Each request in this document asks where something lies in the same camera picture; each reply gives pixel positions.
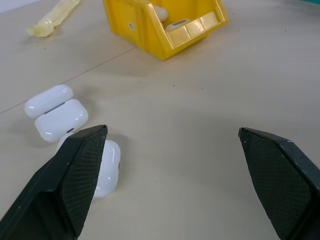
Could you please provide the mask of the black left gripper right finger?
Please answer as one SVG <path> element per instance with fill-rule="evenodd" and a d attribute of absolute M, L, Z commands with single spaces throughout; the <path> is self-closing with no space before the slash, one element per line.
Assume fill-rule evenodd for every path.
<path fill-rule="evenodd" d="M 289 139 L 242 127 L 254 190 L 281 240 L 320 238 L 320 170 Z"/>

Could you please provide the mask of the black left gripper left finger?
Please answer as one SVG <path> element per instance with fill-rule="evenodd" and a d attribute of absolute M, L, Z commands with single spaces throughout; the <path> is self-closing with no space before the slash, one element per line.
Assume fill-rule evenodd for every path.
<path fill-rule="evenodd" d="M 76 240 L 96 190 L 106 125 L 68 136 L 0 221 L 2 240 Z"/>

